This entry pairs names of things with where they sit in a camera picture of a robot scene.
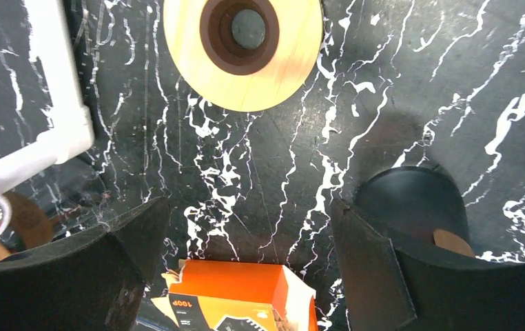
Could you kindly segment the wooden ring dripper holder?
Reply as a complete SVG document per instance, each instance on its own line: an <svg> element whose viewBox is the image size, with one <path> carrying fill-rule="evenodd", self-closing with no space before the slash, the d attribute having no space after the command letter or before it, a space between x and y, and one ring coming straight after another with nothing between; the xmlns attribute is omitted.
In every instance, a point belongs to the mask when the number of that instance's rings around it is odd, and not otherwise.
<svg viewBox="0 0 525 331"><path fill-rule="evenodd" d="M0 234L0 261L16 252L52 241L55 220L48 217L33 200L18 192L7 192L4 197L10 202L12 214L8 228Z"/></svg>

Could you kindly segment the orange coffee filter package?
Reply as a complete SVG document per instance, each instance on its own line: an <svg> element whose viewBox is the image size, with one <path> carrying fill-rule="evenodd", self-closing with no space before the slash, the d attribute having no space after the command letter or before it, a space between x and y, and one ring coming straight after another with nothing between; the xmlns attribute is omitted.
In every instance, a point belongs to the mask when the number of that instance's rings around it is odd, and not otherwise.
<svg viewBox="0 0 525 331"><path fill-rule="evenodd" d="M285 265L182 260L152 303L179 330L317 330L316 291Z"/></svg>

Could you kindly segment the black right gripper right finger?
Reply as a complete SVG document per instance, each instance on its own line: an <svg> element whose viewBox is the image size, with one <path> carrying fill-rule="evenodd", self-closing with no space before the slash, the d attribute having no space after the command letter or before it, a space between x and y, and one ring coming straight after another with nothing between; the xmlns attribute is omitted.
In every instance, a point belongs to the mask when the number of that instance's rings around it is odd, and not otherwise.
<svg viewBox="0 0 525 331"><path fill-rule="evenodd" d="M525 263L421 242L341 200L330 217L352 330L525 330Z"/></svg>

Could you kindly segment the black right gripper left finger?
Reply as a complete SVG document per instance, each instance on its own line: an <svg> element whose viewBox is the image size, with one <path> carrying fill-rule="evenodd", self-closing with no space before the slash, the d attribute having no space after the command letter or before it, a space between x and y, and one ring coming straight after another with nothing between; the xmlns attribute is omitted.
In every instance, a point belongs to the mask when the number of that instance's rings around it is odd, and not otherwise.
<svg viewBox="0 0 525 331"><path fill-rule="evenodd" d="M129 330L169 217L167 199L152 199L0 261L0 330Z"/></svg>

